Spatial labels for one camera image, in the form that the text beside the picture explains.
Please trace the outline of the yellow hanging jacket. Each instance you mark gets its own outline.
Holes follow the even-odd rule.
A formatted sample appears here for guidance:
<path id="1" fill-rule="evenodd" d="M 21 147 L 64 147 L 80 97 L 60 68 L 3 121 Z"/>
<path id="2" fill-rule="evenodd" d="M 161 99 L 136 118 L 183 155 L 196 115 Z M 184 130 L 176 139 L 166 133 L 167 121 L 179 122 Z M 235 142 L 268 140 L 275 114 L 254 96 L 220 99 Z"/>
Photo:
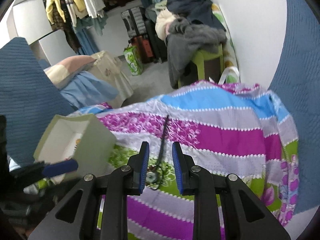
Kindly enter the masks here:
<path id="1" fill-rule="evenodd" d="M 84 0 L 46 0 L 46 14 L 51 24 L 54 24 L 54 8 L 65 23 L 69 16 L 73 27 L 77 26 L 78 19 L 88 15 Z"/>

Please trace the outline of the light blue bedsheet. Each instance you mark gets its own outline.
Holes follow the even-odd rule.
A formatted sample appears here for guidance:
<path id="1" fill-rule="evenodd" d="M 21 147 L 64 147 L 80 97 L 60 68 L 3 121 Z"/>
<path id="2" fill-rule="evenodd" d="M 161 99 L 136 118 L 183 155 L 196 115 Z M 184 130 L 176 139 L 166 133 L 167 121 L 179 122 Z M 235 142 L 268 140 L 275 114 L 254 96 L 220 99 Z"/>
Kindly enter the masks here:
<path id="1" fill-rule="evenodd" d="M 80 72 L 65 88 L 58 90 L 74 109 L 105 103 L 118 95 L 116 88 L 96 78 L 89 70 Z"/>

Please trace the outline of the green shopping bag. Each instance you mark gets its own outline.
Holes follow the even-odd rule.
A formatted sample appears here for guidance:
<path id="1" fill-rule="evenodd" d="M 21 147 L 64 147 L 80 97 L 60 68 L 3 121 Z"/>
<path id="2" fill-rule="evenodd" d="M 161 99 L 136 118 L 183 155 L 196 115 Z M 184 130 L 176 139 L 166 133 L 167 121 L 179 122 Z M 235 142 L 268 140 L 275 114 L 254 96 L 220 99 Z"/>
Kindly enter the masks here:
<path id="1" fill-rule="evenodd" d="M 143 72 L 143 65 L 138 48 L 136 46 L 127 46 L 124 49 L 124 56 L 131 74 L 133 76 L 141 75 Z"/>

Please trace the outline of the blue quilted cushion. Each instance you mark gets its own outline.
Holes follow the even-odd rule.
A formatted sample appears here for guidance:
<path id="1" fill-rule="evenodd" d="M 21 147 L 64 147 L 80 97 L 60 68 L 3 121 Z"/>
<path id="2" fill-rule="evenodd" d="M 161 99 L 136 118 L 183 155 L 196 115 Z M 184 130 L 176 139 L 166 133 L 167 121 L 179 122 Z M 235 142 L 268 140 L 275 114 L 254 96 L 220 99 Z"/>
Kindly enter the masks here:
<path id="1" fill-rule="evenodd" d="M 319 22 L 305 0 L 286 0 L 286 33 L 270 88 L 298 129 L 300 213 L 319 205 Z"/>
<path id="2" fill-rule="evenodd" d="M 1 114 L 7 119 L 7 153 L 15 163 L 32 164 L 53 117 L 73 111 L 24 38 L 13 38 L 1 48 Z"/>

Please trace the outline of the green plastic stool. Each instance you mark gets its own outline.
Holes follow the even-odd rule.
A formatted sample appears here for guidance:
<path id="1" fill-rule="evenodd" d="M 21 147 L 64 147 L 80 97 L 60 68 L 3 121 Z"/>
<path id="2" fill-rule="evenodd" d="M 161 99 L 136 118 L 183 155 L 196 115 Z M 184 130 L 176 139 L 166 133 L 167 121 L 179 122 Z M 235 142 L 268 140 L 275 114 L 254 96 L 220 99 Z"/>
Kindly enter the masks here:
<path id="1" fill-rule="evenodd" d="M 217 53 L 198 50 L 184 69 L 183 75 L 178 80 L 178 88 L 189 85 L 197 80 L 218 82 L 224 70 L 222 45 L 217 46 Z"/>

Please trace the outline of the red suitcase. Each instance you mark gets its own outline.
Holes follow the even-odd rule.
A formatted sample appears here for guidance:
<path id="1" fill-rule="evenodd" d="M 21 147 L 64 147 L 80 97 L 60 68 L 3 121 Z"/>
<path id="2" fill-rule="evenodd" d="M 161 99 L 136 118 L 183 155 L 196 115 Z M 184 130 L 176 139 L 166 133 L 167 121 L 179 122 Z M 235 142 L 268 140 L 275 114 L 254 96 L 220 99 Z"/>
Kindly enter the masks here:
<path id="1" fill-rule="evenodd" d="M 153 61 L 153 51 L 146 35 L 130 38 L 130 42 L 137 47 L 142 63 L 151 63 Z"/>

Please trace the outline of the colourful striped floral cloth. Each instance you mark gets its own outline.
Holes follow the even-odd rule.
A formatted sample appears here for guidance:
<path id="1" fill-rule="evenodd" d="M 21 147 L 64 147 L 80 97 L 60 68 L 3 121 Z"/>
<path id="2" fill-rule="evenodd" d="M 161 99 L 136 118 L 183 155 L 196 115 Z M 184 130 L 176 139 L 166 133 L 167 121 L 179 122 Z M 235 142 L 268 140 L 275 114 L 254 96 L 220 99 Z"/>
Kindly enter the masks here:
<path id="1" fill-rule="evenodd" d="M 129 239 L 191 239 L 193 197 L 176 186 L 171 147 L 212 174 L 236 174 L 262 200 L 281 225 L 292 219 L 298 198 L 298 132 L 280 98 L 260 85 L 218 85 L 199 81 L 145 102 L 111 109 L 102 103 L 84 107 L 115 136 L 110 166 L 124 165 L 150 145 L 154 165 L 161 148 L 161 185 L 127 199 Z"/>

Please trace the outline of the beige embroidered cloth cover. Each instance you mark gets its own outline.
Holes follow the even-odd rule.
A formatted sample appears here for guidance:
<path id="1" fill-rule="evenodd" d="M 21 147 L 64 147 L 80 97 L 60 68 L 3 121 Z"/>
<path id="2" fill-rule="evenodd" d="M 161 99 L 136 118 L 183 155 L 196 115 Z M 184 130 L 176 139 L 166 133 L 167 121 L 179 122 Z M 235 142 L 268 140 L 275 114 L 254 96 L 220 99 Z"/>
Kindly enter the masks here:
<path id="1" fill-rule="evenodd" d="M 123 102 L 133 95 L 129 78 L 121 70 L 123 65 L 121 60 L 105 50 L 99 51 L 91 57 L 95 59 L 95 62 L 89 72 L 118 90 L 116 98 L 108 101 L 108 104 L 113 108 L 120 108 Z"/>

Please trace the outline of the grey towel pile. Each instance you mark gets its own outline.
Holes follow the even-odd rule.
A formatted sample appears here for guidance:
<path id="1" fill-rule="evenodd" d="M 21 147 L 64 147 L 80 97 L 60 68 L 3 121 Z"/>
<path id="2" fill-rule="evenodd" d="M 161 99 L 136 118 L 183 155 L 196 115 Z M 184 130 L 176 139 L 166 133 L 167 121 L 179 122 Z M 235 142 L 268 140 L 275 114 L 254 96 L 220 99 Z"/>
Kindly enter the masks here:
<path id="1" fill-rule="evenodd" d="M 193 24 L 183 17 L 175 19 L 170 24 L 168 32 L 166 44 L 169 80 L 173 89 L 177 88 L 185 67 L 199 49 L 217 53 L 217 47 L 227 40 L 223 29 Z"/>

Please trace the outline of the blue quilted cushion left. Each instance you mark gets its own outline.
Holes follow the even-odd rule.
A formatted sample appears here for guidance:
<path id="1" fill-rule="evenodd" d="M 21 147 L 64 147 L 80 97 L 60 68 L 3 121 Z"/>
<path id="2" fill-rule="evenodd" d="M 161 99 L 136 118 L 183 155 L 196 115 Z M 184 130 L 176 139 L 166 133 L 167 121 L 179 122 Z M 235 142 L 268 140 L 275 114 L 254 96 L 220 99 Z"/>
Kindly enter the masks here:
<path id="1" fill-rule="evenodd" d="M 53 117 L 73 111 L 24 38 L 13 38 L 1 48 L 1 114 L 7 119 L 7 153 L 15 163 L 32 164 Z"/>

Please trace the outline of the blue quilted cushion right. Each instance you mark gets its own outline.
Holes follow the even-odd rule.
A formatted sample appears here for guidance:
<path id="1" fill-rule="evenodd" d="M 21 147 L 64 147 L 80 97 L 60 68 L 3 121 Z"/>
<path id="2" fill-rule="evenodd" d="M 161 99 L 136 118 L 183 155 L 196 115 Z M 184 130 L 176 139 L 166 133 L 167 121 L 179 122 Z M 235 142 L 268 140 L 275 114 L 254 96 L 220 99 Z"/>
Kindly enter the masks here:
<path id="1" fill-rule="evenodd" d="M 286 0 L 286 33 L 270 88 L 298 129 L 300 213 L 319 205 L 319 22 L 305 0 Z"/>

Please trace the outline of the pink pillow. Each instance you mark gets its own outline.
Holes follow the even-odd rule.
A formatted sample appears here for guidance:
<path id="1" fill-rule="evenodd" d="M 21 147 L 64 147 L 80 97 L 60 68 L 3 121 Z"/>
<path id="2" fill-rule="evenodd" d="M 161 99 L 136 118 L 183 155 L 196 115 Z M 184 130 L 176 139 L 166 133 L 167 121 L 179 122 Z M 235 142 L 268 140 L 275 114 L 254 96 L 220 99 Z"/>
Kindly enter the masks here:
<path id="1" fill-rule="evenodd" d="M 44 70 L 50 81 L 58 90 L 65 88 L 73 77 L 93 66 L 96 59 L 87 55 L 67 57 L 56 65 Z"/>

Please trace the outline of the green cardboard jewelry box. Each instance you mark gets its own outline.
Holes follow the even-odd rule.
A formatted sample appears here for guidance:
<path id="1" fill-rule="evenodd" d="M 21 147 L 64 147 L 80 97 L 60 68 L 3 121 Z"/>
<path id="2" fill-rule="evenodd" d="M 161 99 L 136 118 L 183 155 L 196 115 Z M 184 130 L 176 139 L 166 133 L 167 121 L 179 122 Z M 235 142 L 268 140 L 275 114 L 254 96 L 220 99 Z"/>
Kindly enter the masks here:
<path id="1" fill-rule="evenodd" d="M 57 184 L 89 173 L 99 177 L 107 174 L 107 161 L 116 141 L 115 135 L 94 114 L 56 115 L 42 135 L 34 159 L 50 164 L 70 158 L 77 161 L 77 171 L 53 178 Z"/>

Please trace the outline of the dark navy garment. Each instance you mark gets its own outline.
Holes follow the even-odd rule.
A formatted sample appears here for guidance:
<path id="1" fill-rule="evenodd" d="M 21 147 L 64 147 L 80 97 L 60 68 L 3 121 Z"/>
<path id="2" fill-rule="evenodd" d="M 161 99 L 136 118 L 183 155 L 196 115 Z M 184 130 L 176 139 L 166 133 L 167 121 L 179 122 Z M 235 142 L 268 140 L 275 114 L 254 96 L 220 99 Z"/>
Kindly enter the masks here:
<path id="1" fill-rule="evenodd" d="M 212 5 L 211 0 L 167 0 L 167 9 L 172 14 L 185 17 L 193 24 L 204 24 L 226 31 L 213 14 Z"/>

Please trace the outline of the cream blanket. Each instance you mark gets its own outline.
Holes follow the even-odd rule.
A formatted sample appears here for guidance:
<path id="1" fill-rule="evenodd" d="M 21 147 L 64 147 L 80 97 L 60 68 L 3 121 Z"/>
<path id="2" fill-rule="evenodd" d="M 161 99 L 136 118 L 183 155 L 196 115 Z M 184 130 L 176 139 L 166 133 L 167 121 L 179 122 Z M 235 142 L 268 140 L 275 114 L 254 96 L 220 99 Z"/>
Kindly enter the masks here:
<path id="1" fill-rule="evenodd" d="M 158 38 L 165 41 L 171 23 L 178 18 L 178 15 L 173 14 L 168 9 L 162 10 L 156 19 L 155 31 Z"/>

